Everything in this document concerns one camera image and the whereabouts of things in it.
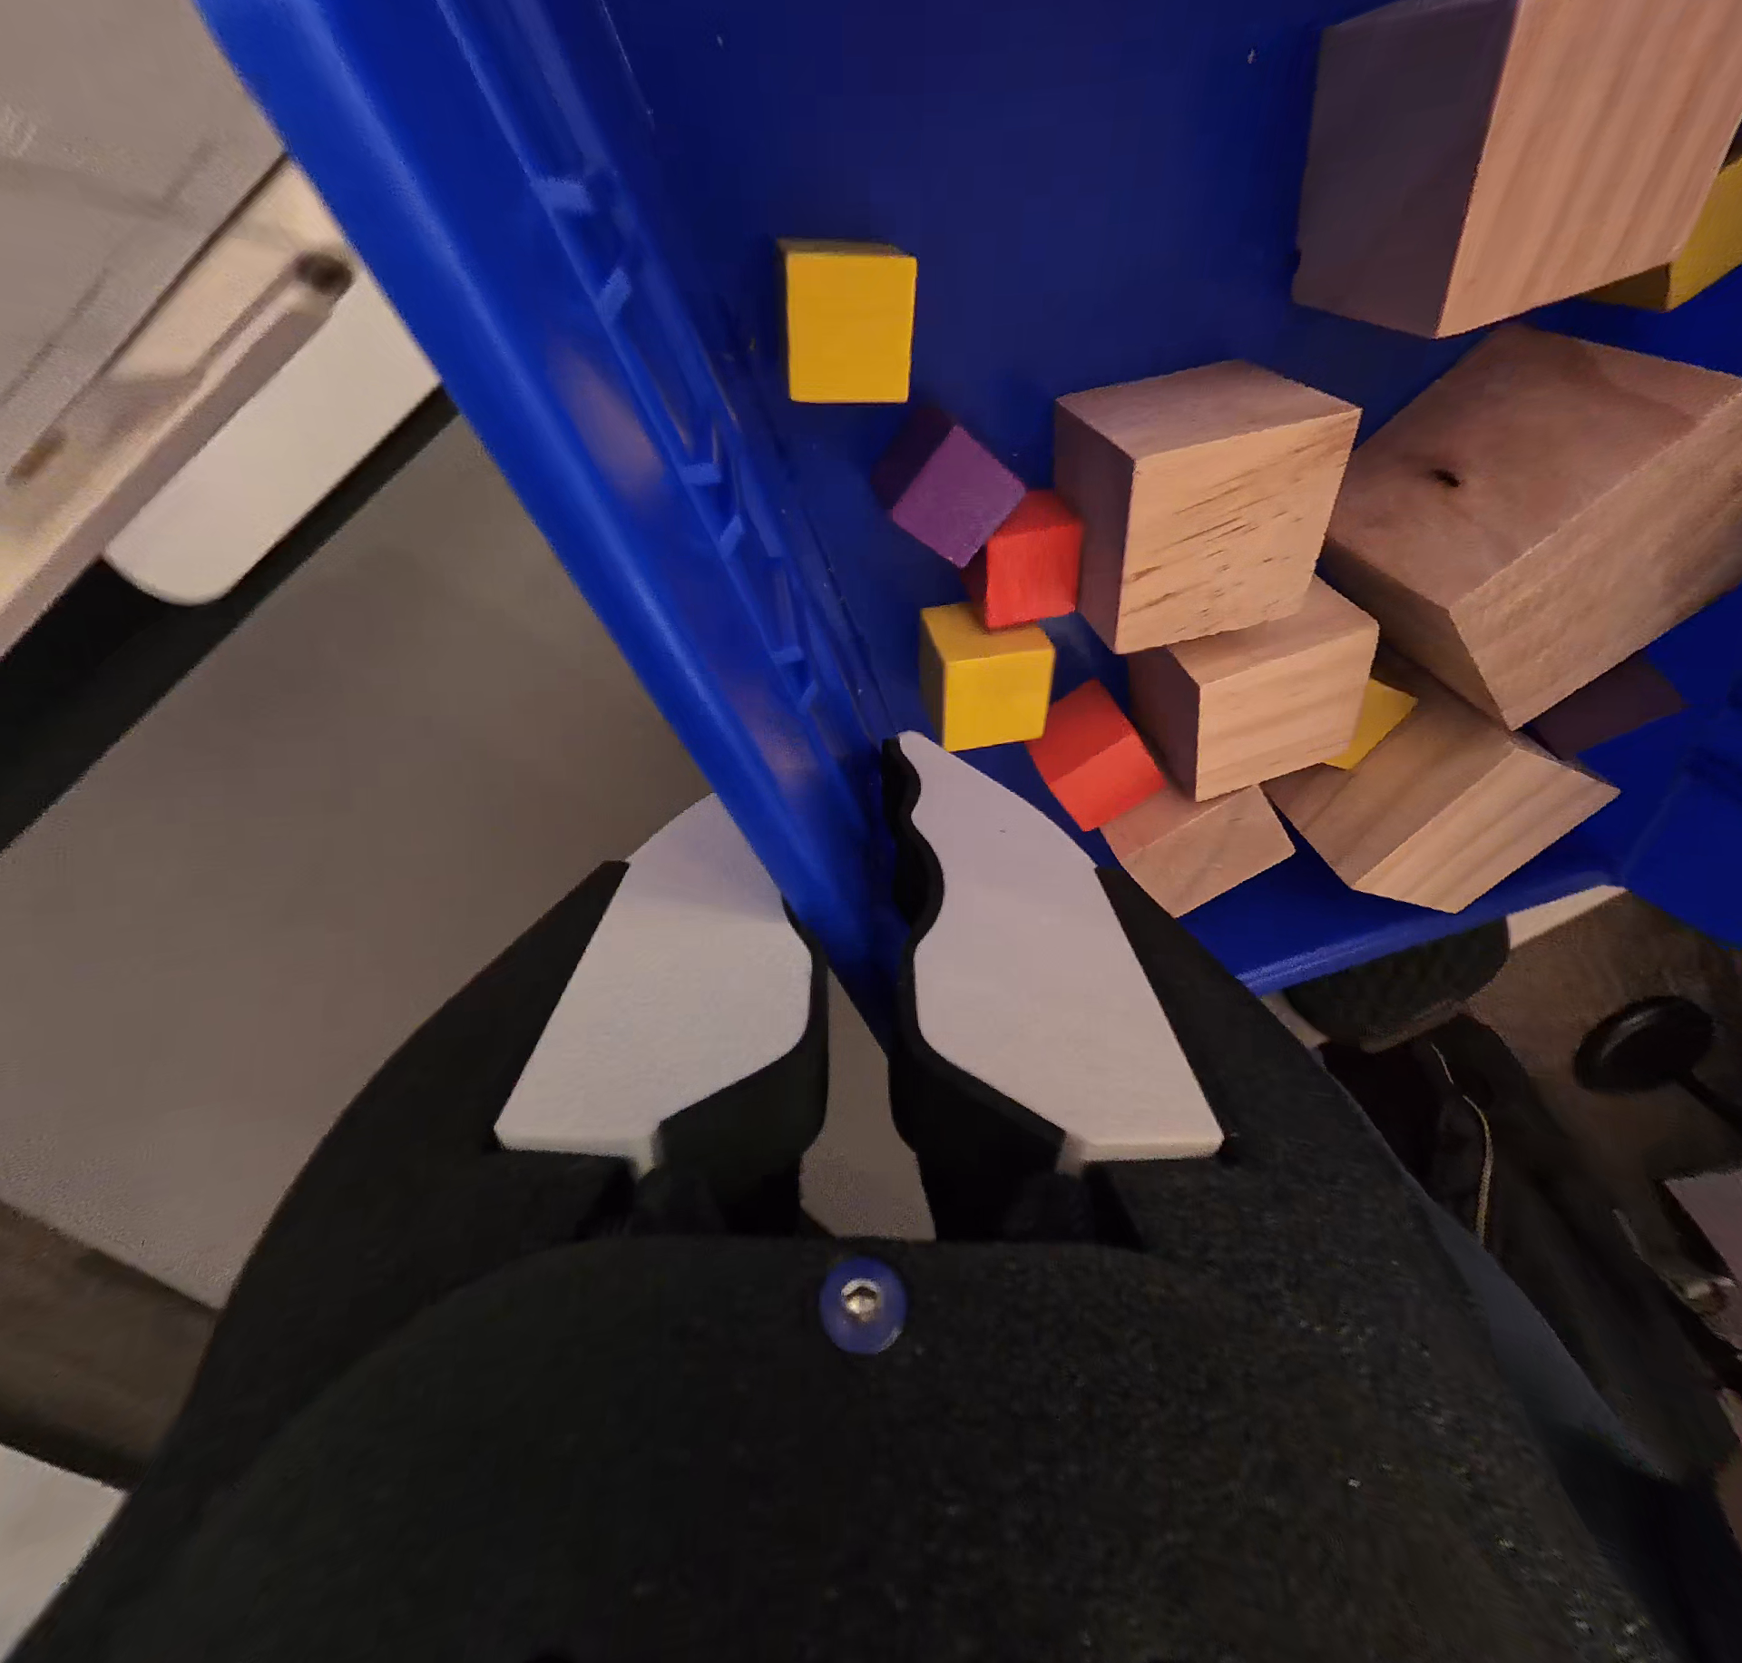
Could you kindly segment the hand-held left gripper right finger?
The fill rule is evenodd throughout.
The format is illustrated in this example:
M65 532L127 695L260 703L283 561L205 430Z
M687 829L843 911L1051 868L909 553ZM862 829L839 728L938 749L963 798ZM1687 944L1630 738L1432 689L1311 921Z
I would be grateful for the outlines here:
M1224 1133L1088 855L921 734L882 748L897 1028L1043 1164L1206 1158Z

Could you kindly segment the pile of coloured wooden cubes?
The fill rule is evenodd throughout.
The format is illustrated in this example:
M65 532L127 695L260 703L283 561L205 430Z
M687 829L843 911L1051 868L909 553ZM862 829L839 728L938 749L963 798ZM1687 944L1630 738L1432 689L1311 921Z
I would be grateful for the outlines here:
M1531 322L1692 234L1737 0L1395 0L1315 86L1294 302L1481 337L1372 434L1239 359L1055 397L1063 609L1187 808L1259 784L1348 888L1449 913L1613 800L1523 732L1737 586L1737 359ZM870 473L987 629L1031 555L998 464L919 407Z

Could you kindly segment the white metal table frame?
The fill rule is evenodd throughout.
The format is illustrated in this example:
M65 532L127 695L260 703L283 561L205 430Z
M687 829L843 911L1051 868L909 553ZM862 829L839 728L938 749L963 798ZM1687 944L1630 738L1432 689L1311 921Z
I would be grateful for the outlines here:
M275 162L3 464L1 650L94 567L172 607L227 596L437 386L312 183Z

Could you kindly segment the blue plastic box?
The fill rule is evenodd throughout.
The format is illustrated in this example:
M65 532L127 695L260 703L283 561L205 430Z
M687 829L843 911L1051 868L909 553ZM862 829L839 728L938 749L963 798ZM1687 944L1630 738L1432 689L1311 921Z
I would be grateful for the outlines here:
M1479 331L1294 302L1319 43L1391 3L194 0L874 1016L958 592L874 464L940 407L1037 485L1055 397L1222 359L1372 434L1448 372Z

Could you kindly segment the black caster wheel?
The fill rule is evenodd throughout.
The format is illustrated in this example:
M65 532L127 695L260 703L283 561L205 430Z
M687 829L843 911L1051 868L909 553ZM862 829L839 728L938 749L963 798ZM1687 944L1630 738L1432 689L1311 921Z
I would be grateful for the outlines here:
M1576 1084L1589 1094L1640 1096L1681 1090L1739 1135L1739 1107L1696 1078L1714 1043L1714 1020L1691 1000L1656 996L1630 1002L1595 1024L1572 1059Z

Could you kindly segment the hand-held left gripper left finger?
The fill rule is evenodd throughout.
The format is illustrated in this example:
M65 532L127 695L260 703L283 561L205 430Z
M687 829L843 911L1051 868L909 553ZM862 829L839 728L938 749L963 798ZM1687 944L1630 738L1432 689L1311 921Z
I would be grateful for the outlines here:
M510 1152L658 1164L682 1111L788 1057L816 961L717 796L625 862L493 1133Z

